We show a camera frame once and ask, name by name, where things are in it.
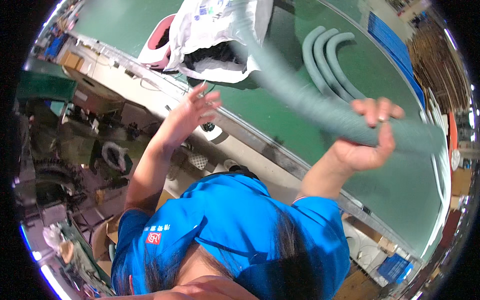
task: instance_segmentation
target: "pink container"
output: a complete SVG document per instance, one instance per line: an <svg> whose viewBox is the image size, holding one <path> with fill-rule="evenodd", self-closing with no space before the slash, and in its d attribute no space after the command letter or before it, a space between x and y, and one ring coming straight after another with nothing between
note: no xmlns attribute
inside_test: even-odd
<svg viewBox="0 0 480 300"><path fill-rule="evenodd" d="M165 30L172 24L175 14L171 14L163 18L153 30L152 34L145 43L138 62L151 65L152 69L163 69L168 64L168 55L170 55L170 43L155 49Z"/></svg>

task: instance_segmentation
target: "hand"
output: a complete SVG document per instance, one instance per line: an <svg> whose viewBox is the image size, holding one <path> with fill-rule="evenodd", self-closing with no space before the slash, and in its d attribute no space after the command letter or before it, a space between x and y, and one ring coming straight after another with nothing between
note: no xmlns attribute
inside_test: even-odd
<svg viewBox="0 0 480 300"><path fill-rule="evenodd" d="M381 167L395 149L392 128L387 122L389 117L403 118L403 109L387 98L380 98L375 103L374 99L353 100L351 106L355 112L364 115L370 127L382 122L378 133L378 145L373 147L362 146L346 140L337 140L330 150L335 154L340 165L346 172L365 171Z"/></svg>
<svg viewBox="0 0 480 300"><path fill-rule="evenodd" d="M205 115L222 105L220 92L211 92L199 97L208 85L197 85L163 121L153 139L170 149L179 147L199 125L210 122L214 115Z"/></svg>

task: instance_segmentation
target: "black hair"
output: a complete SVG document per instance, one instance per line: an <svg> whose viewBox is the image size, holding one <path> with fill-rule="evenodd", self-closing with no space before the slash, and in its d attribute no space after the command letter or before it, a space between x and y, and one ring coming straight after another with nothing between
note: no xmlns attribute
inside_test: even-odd
<svg viewBox="0 0 480 300"><path fill-rule="evenodd" d="M310 254L307 251L306 244L310 236L303 232L302 227L297 224L291 216L273 205L278 212L278 219L272 228L275 251L279 259L268 262L263 268L269 274L269 282L266 283L272 289L272 295L269 299L320 299L322 296L322 284L317 281L321 270L312 268ZM229 278L258 298L261 298L255 289L245 284L243 278L248 277L248 270L241 272L235 278L228 268L224 266L213 255L202 249L201 254L204 261L221 275ZM171 257L169 262L164 264L160 261L160 256L152 259L147 252L144 256L145 282L149 292L153 293L160 290L172 289L177 283L180 263L183 257ZM128 275L117 274L117 296L132 295Z"/></svg>

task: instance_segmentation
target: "fluorescent light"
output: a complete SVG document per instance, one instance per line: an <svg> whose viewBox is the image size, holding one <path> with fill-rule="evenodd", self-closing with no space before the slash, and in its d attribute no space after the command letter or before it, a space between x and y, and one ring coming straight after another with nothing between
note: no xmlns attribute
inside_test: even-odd
<svg viewBox="0 0 480 300"><path fill-rule="evenodd" d="M456 46L455 46L455 43L453 42L452 37L450 36L450 32L446 28L444 29L444 31L445 31L445 34L447 35L448 39L450 40L450 43L452 43L453 49L455 49L455 51L456 51Z"/></svg>
<svg viewBox="0 0 480 300"><path fill-rule="evenodd" d="M43 275L45 276L45 278L47 279L47 281L50 283L50 285L52 286L52 288L54 289L54 291L58 294L58 296L62 299L62 300L72 300L68 295L67 293L62 289L62 287L60 286L59 282L55 279L55 277L53 276L52 272L50 271L50 269L48 268L48 265L43 265L40 270L42 270L42 273Z"/></svg>
<svg viewBox="0 0 480 300"><path fill-rule="evenodd" d="M470 126L472 128L475 128L475 120L473 119L473 109L472 111L470 111L470 113L468 114L468 122L470 123Z"/></svg>
<svg viewBox="0 0 480 300"><path fill-rule="evenodd" d="M32 255L33 255L33 258L35 258L36 261L39 261L42 258L42 254L38 251L33 251Z"/></svg>
<svg viewBox="0 0 480 300"><path fill-rule="evenodd" d="M22 237L24 239L24 242L27 245L28 250L30 251L30 249L32 249L32 248L30 247L30 243L28 242L27 234L25 233L25 229L24 229L23 225L20 225L20 232L22 233Z"/></svg>

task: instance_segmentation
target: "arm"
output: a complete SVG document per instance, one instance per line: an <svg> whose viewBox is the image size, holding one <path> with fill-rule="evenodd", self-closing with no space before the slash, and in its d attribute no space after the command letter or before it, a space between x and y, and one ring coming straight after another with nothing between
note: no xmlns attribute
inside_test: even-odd
<svg viewBox="0 0 480 300"><path fill-rule="evenodd" d="M206 89L206 84L196 86L164 120L135 169L127 190L125 210L138 208L150 214L155 212L173 150L197 126L211 121L214 116L205 114L221 105L219 92L199 97Z"/></svg>
<svg viewBox="0 0 480 300"><path fill-rule="evenodd" d="M379 120L383 122L379 130L378 145L373 148L341 139L335 141L307 172L297 198L318 196L336 199L342 186L355 172L381 167L395 149L392 129L387 120L389 116L402 118L404 111L386 98L381 98L378 104L373 99L366 99L354 100L351 105L354 111L365 115L370 127L375 127Z"/></svg>

